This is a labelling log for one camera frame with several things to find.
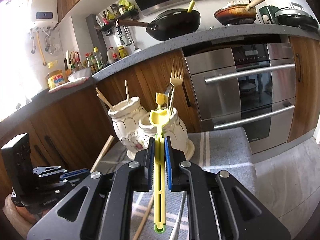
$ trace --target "scissors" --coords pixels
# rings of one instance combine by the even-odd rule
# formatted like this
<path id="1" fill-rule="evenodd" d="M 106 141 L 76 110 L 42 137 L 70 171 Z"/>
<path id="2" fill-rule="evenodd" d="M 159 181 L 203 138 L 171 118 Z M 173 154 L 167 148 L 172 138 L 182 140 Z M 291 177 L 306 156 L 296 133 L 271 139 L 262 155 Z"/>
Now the scissors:
<path id="1" fill-rule="evenodd" d="M 79 59 L 79 53 L 77 51 L 72 51 L 70 53 L 70 60 L 72 64 L 75 64 Z"/>

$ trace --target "yellow jar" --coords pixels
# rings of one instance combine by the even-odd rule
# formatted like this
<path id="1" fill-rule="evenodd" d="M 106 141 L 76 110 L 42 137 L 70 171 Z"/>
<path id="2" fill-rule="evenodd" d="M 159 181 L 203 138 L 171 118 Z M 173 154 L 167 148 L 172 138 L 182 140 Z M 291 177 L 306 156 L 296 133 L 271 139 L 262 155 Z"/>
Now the yellow jar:
<path id="1" fill-rule="evenodd" d="M 127 52 L 125 51 L 125 49 L 124 49 L 123 46 L 120 46 L 120 47 L 118 48 L 118 51 L 119 51 L 120 59 L 123 59 L 124 57 L 127 56 Z"/>
<path id="2" fill-rule="evenodd" d="M 55 70 L 48 74 L 48 84 L 50 89 L 54 89 L 55 87 L 64 84 L 64 78 L 62 70 Z"/>

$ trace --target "green appliance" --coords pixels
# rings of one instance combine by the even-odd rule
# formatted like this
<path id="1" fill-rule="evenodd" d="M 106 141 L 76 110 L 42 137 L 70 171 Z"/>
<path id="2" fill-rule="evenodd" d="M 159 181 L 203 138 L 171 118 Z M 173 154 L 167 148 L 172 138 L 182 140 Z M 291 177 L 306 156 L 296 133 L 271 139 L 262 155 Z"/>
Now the green appliance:
<path id="1" fill-rule="evenodd" d="M 277 24 L 275 19 L 275 13 L 278 11 L 279 8 L 272 5 L 267 5 L 259 9 L 260 15 L 262 17 L 263 23 L 268 23 L 268 20 L 272 24 Z"/>

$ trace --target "oven handle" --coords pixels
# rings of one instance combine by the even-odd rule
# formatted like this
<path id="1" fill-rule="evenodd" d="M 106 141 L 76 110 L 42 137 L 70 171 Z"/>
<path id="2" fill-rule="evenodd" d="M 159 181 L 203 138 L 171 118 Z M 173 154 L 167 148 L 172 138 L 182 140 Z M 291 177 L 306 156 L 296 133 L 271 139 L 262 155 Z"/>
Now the oven handle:
<path id="1" fill-rule="evenodd" d="M 234 121 L 234 122 L 217 124 L 217 125 L 214 126 L 214 129 L 215 130 L 222 130 L 222 129 L 226 129 L 226 128 L 238 127 L 238 126 L 240 126 L 242 124 L 251 123 L 251 122 L 259 121 L 259 120 L 262 120 L 262 119 L 266 119 L 268 117 L 275 116 L 277 114 L 281 114 L 281 113 L 287 112 L 287 111 L 289 111 L 291 109 L 294 109 L 294 105 L 290 105 L 290 106 L 281 108 L 281 109 L 276 110 L 276 111 L 272 111 L 272 112 L 269 112 L 269 113 L 266 113 L 266 114 L 260 114 L 260 115 L 254 116 L 254 117 L 249 117 L 249 118 L 241 119 L 241 120 Z"/>
<path id="2" fill-rule="evenodd" d="M 283 64 L 283 65 L 277 65 L 277 66 L 271 66 L 271 67 L 249 69 L 249 70 L 234 72 L 234 73 L 225 74 L 225 75 L 221 75 L 221 76 L 205 78 L 204 81 L 206 84 L 211 84 L 211 83 L 216 83 L 219 81 L 225 81 L 225 80 L 229 80 L 229 79 L 233 79 L 233 78 L 245 77 L 245 76 L 254 75 L 254 74 L 261 74 L 261 73 L 265 73 L 265 72 L 271 72 L 271 71 L 287 69 L 287 68 L 295 68 L 295 66 L 296 65 L 294 63 L 292 63 L 292 64 Z"/>

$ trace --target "spice rack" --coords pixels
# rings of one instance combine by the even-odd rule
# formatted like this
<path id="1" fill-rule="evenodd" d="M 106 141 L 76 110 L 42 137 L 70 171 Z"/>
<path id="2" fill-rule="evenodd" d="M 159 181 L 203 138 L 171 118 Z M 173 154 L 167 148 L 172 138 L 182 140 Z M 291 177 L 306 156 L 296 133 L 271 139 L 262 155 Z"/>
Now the spice rack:
<path id="1" fill-rule="evenodd" d="M 119 17 L 116 17 L 113 21 L 110 21 L 108 24 L 104 25 L 101 29 L 99 29 L 99 31 L 107 32 L 116 26 L 117 19 L 125 19 L 128 17 L 131 17 L 132 20 L 139 20 L 140 19 L 139 11 L 136 8 L 131 9 L 130 11 L 127 11 L 124 14 L 121 14 Z"/>

